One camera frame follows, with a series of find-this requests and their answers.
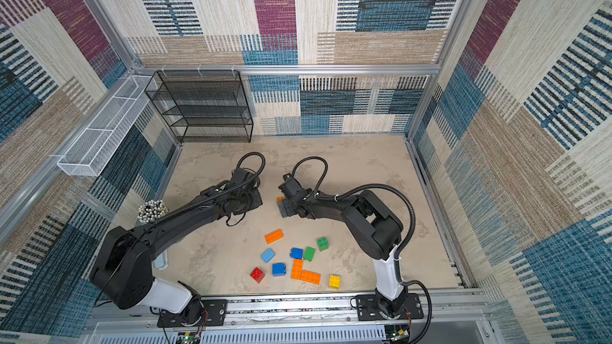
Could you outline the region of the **light green lego brick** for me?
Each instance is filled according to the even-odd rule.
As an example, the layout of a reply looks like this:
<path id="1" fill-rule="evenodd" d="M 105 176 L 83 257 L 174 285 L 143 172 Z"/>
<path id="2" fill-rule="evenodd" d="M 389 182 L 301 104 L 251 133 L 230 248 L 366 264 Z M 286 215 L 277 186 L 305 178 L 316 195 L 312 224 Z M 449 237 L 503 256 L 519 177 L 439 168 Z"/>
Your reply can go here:
<path id="1" fill-rule="evenodd" d="M 303 260 L 304 261 L 308 261 L 308 262 L 312 262 L 312 260 L 314 259 L 314 255 L 316 253 L 315 248 L 312 247 L 306 247 L 303 251 Z"/>

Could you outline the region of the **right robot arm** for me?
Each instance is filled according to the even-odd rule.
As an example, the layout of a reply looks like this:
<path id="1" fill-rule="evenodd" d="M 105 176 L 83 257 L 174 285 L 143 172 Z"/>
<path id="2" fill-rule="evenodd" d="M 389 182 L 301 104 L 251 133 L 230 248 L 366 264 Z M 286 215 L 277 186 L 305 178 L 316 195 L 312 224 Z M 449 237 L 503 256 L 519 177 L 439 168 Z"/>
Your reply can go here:
<path id="1" fill-rule="evenodd" d="M 331 196 L 304 188 L 290 174 L 284 175 L 283 180 L 279 186 L 285 197 L 279 204 L 283 216 L 344 223 L 358 246 L 373 260 L 380 314 L 386 319 L 398 318 L 404 312 L 407 297 L 399 266 L 399 254 L 406 247 L 403 223 L 373 190 L 390 191 L 409 204 L 407 198 L 384 184 L 359 186 L 346 194 Z"/>

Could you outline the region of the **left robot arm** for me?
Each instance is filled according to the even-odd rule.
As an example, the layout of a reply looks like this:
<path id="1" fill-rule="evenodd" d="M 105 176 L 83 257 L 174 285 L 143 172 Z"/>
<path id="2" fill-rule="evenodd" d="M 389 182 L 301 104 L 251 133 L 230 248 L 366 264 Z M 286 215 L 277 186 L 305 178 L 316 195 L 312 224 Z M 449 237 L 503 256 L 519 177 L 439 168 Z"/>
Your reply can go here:
<path id="1" fill-rule="evenodd" d="M 164 251 L 192 232 L 262 205 L 259 173 L 237 168 L 220 186 L 201 192 L 164 219 L 132 229 L 117 227 L 105 236 L 92 266 L 90 282 L 117 307 L 155 307 L 171 314 L 199 315 L 197 291 L 153 275 L 152 265 Z"/>

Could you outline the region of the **dark green lego brick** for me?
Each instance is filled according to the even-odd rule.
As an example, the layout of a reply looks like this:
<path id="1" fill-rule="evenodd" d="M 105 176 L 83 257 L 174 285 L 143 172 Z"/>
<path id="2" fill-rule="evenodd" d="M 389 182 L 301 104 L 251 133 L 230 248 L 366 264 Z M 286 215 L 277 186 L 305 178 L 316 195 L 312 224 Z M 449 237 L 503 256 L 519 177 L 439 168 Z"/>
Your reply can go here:
<path id="1" fill-rule="evenodd" d="M 326 237 L 321 237 L 317 240 L 318 249 L 323 252 L 329 248 L 328 239 Z"/>

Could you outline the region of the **blue lego brick centre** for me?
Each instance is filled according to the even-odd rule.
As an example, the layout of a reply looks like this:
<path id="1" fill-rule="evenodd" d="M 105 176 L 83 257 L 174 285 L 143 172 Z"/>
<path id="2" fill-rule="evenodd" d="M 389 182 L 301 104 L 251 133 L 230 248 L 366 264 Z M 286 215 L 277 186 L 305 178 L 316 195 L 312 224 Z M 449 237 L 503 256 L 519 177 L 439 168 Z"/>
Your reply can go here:
<path id="1" fill-rule="evenodd" d="M 304 250 L 302 248 L 291 248 L 289 256 L 294 260 L 302 260 L 304 257 Z"/>

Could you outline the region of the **light blue lego brick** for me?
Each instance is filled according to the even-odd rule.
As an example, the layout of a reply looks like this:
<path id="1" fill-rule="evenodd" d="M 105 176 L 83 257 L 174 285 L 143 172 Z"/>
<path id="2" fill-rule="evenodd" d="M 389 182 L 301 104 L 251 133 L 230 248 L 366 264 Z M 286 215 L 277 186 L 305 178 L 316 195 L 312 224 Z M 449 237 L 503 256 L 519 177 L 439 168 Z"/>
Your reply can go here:
<path id="1" fill-rule="evenodd" d="M 274 256 L 276 256 L 276 254 L 274 253 L 274 251 L 271 248 L 266 249 L 266 251 L 264 251 L 264 253 L 261 254 L 261 260 L 264 263 L 269 263 Z"/>

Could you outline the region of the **blue lego brick lower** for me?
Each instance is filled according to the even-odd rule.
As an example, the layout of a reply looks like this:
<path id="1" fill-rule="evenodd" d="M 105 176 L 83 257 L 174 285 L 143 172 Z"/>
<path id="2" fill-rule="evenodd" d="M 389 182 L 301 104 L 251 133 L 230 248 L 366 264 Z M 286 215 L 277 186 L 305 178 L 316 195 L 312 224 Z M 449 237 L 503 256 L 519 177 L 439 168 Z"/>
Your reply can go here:
<path id="1" fill-rule="evenodd" d="M 287 267 L 284 263 L 276 263 L 272 265 L 273 276 L 285 276 L 287 273 Z"/>

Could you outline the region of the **red lego brick left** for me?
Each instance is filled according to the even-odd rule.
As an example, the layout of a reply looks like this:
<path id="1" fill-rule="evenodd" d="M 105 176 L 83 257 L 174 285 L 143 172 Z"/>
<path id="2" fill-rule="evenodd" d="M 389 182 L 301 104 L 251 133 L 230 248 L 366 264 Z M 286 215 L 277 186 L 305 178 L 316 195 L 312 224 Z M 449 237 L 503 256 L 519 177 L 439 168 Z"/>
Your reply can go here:
<path id="1" fill-rule="evenodd" d="M 261 269 L 259 268 L 255 268 L 253 269 L 253 271 L 250 273 L 250 276 L 257 282 L 257 283 L 261 283 L 261 281 L 265 278 L 265 275 L 263 271 L 261 271 Z"/>

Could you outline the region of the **yellow lego brick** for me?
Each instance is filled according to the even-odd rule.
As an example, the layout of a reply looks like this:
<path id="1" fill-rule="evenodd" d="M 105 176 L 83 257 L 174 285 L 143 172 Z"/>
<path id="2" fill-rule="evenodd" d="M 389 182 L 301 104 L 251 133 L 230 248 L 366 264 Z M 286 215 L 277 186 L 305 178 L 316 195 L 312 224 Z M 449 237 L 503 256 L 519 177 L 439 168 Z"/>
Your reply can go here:
<path id="1" fill-rule="evenodd" d="M 341 278 L 336 275 L 330 275 L 328 280 L 328 286 L 333 289 L 339 289 Z"/>

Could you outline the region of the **cup of pens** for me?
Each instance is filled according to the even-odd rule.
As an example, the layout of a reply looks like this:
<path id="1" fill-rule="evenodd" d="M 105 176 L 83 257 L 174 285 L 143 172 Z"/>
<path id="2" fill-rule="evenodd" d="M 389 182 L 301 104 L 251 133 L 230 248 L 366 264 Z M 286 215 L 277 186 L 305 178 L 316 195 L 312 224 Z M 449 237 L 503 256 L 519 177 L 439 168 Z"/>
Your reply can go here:
<path id="1" fill-rule="evenodd" d="M 163 200 L 150 200 L 138 208 L 137 219 L 141 224 L 153 223 L 164 217 L 168 208 Z"/>

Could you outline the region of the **circuit board with leds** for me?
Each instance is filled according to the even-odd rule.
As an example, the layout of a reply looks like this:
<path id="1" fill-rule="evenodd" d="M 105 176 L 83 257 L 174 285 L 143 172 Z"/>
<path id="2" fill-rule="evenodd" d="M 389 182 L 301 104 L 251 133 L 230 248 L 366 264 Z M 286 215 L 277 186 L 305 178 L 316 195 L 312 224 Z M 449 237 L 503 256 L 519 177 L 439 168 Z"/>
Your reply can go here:
<path id="1" fill-rule="evenodd" d="M 386 325 L 385 343 L 389 344 L 407 344 L 411 340 L 411 329 L 408 326 Z"/>

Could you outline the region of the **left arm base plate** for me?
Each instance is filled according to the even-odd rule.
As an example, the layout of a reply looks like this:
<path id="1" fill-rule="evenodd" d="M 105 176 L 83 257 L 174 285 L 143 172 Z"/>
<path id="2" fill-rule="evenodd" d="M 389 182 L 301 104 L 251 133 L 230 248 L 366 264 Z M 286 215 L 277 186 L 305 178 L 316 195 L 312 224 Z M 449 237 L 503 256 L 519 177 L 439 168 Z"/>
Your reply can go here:
<path id="1" fill-rule="evenodd" d="M 226 318 L 227 299 L 192 300 L 177 314 L 163 310 L 158 318 L 158 328 L 192 328 L 222 326 Z"/>

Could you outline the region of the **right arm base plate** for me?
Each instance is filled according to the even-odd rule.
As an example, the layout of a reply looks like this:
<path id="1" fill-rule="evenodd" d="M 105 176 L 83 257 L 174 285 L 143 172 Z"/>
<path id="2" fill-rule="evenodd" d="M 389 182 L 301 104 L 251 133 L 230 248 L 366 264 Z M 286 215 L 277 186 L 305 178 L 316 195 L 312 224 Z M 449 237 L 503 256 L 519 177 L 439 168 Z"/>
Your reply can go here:
<path id="1" fill-rule="evenodd" d="M 361 294 L 354 298 L 359 321 L 423 319 L 425 313 L 419 295 L 408 293 L 389 301 L 378 295 Z"/>

